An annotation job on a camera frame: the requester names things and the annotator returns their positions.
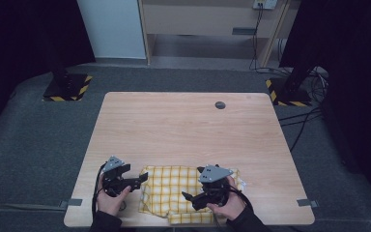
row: yellow and black hazard tape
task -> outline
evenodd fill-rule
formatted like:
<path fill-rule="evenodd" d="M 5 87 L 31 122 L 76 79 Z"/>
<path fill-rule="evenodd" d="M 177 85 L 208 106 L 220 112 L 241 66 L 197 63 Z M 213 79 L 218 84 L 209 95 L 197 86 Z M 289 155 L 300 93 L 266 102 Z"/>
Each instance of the yellow and black hazard tape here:
<path fill-rule="evenodd" d="M 46 102 L 63 102 L 63 101 L 80 101 L 83 98 L 83 95 L 86 93 L 87 88 L 89 88 L 89 83 L 92 80 L 92 76 L 88 75 L 83 83 L 83 86 L 80 88 L 79 94 L 77 96 L 71 97 L 60 97 L 60 96 L 51 96 L 43 97 L 43 100 Z"/>
<path fill-rule="evenodd" d="M 274 105 L 283 106 L 312 106 L 310 101 L 280 101 L 276 95 L 275 89 L 273 88 L 272 82 L 270 80 L 266 81 L 268 90 L 270 91 L 271 101 Z"/>

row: tripod base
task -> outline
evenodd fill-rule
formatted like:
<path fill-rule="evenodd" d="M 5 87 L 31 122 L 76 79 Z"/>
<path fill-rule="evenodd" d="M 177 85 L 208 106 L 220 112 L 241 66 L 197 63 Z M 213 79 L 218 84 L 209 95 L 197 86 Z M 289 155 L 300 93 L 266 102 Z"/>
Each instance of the tripod base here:
<path fill-rule="evenodd" d="M 68 87 L 59 87 L 55 78 L 52 79 L 43 94 L 43 100 L 49 102 L 79 101 L 89 87 L 92 77 L 87 74 L 68 73 Z"/>
<path fill-rule="evenodd" d="M 299 88 L 294 95 L 283 94 L 285 78 L 270 78 L 266 81 L 274 105 L 312 106 L 308 93 Z"/>

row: checkered cloth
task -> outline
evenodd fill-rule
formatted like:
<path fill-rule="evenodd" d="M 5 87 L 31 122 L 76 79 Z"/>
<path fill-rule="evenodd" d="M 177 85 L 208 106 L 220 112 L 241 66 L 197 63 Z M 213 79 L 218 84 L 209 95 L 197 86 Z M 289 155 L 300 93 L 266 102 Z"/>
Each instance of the checkered cloth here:
<path fill-rule="evenodd" d="M 231 170 L 237 188 L 243 189 L 239 170 Z M 193 196 L 202 192 L 202 185 L 198 182 L 200 173 L 196 167 L 146 166 L 141 174 L 146 172 L 149 173 L 149 179 L 141 185 L 139 212 L 168 218 L 171 224 L 214 222 L 210 209 L 196 212 L 191 202 L 182 195 L 182 191 Z"/>

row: power outlet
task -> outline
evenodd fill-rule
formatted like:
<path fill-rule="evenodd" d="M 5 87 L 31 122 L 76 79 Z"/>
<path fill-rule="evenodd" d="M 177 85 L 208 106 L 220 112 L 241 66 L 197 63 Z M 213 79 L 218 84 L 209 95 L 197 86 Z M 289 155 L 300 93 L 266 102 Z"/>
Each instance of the power outlet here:
<path fill-rule="evenodd" d="M 261 4 L 262 4 L 262 9 L 273 10 L 275 9 L 277 2 L 278 0 L 254 0 L 254 4 L 252 5 L 252 8 L 261 9 Z"/>

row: hand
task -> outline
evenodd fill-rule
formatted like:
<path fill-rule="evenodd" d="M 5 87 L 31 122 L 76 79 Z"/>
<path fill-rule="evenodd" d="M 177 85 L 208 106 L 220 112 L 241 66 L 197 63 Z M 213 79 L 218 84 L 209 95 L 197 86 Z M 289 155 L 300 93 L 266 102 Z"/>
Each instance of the hand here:
<path fill-rule="evenodd" d="M 130 186 L 127 186 L 120 195 L 111 197 L 102 189 L 103 175 L 99 177 L 98 184 L 98 210 L 116 217 L 126 196 L 130 193 Z"/>
<path fill-rule="evenodd" d="M 227 176 L 227 179 L 230 186 L 237 189 L 234 178 Z M 208 203 L 207 207 L 210 208 L 210 210 L 212 210 L 215 214 L 222 214 L 227 219 L 234 220 L 245 208 L 245 203 L 240 199 L 239 196 L 237 196 L 236 193 L 230 191 L 228 201 L 224 206 L 219 207 L 218 205 Z"/>

